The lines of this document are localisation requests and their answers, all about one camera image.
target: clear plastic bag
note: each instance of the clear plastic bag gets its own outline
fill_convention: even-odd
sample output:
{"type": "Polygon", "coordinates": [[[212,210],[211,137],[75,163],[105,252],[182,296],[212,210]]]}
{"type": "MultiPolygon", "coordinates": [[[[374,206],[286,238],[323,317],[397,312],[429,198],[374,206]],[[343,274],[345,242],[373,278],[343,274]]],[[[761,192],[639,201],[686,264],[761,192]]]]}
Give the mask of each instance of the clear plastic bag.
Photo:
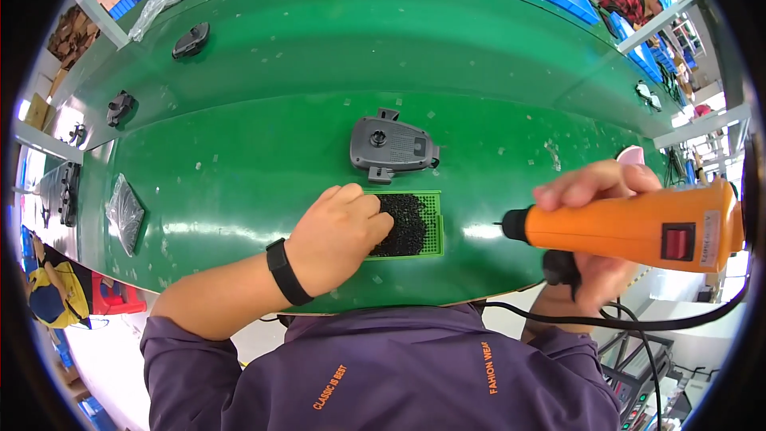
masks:
{"type": "Polygon", "coordinates": [[[107,218],[110,225],[116,229],[117,238],[128,256],[133,256],[133,250],[136,248],[143,215],[144,209],[125,180],[125,175],[120,174],[117,183],[114,184],[112,198],[107,204],[107,218]]]}
{"type": "Polygon", "coordinates": [[[148,28],[152,26],[152,22],[154,22],[154,19],[157,18],[159,13],[181,1],[182,0],[148,0],[141,11],[141,16],[136,23],[133,24],[133,27],[130,28],[128,38],[135,42],[141,42],[144,34],[146,34],[148,28]]]}

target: green conveyor belt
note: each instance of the green conveyor belt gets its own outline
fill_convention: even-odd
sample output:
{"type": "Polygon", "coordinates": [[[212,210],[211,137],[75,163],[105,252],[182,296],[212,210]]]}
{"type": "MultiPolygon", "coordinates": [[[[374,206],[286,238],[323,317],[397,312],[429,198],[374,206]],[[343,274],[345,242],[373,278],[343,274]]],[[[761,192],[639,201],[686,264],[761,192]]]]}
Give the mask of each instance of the green conveyor belt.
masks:
{"type": "Polygon", "coordinates": [[[186,0],[141,43],[116,51],[100,38],[54,97],[88,129],[81,261],[161,292],[263,251],[326,187],[370,188],[349,162],[351,127],[387,107],[442,147],[437,173],[397,176],[388,189],[441,190],[444,256],[365,262],[299,311],[519,289],[541,279],[541,251],[491,224],[528,206],[532,187],[632,144],[664,170],[647,137],[672,130],[677,105],[652,86],[665,110],[650,110],[640,79],[603,25],[543,0],[186,0]],[[173,44],[206,21],[202,53],[174,61],[173,44]],[[109,129],[106,104],[121,89],[139,108],[109,129]],[[105,226],[119,173],[146,208],[132,258],[105,226]]]}

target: red plastic stool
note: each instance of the red plastic stool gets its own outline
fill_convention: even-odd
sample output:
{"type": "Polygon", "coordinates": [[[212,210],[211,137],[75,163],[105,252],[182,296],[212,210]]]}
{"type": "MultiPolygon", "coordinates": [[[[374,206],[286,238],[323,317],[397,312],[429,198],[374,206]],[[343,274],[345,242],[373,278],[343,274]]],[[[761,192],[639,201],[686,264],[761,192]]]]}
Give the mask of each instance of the red plastic stool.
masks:
{"type": "Polygon", "coordinates": [[[126,302],[121,295],[115,295],[111,288],[107,288],[107,296],[101,295],[102,275],[96,272],[91,273],[91,283],[93,286],[93,314],[121,314],[121,313],[140,313],[146,311],[146,302],[139,300],[136,289],[130,285],[120,283],[125,288],[126,302]]]}

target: purple shirt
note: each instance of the purple shirt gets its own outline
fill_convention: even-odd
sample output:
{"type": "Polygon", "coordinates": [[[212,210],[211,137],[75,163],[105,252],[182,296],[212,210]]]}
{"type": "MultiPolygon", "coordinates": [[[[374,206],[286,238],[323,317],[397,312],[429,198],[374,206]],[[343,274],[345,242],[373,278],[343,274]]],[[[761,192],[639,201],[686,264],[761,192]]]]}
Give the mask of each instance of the purple shirt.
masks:
{"type": "Polygon", "coordinates": [[[529,344],[469,305],[298,317],[242,370],[231,340],[167,318],[141,351],[152,429],[601,429],[620,425],[596,344],[550,328],[529,344]]]}

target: hand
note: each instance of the hand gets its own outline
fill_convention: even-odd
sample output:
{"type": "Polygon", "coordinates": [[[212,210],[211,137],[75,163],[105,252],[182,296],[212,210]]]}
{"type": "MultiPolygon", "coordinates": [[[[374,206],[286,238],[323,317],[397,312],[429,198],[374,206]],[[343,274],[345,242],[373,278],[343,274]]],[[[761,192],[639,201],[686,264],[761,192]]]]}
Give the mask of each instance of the hand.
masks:
{"type": "Polygon", "coordinates": [[[34,234],[32,234],[32,248],[34,248],[34,254],[38,257],[38,260],[42,262],[45,259],[45,245],[34,234]]]}
{"type": "Polygon", "coordinates": [[[380,208],[377,196],[348,184],[325,190],[306,211],[285,242],[287,259],[306,293],[322,295],[356,273],[394,226],[380,208]]]}
{"type": "MultiPolygon", "coordinates": [[[[540,208],[552,211],[560,206],[584,206],[593,200],[632,196],[661,188],[656,175],[646,165],[603,160],[568,172],[550,184],[535,188],[532,194],[540,208]]],[[[580,310],[591,315],[598,314],[604,304],[627,289],[638,267],[625,259],[589,253],[575,253],[574,262],[582,276],[582,285],[574,299],[580,310]]]]}

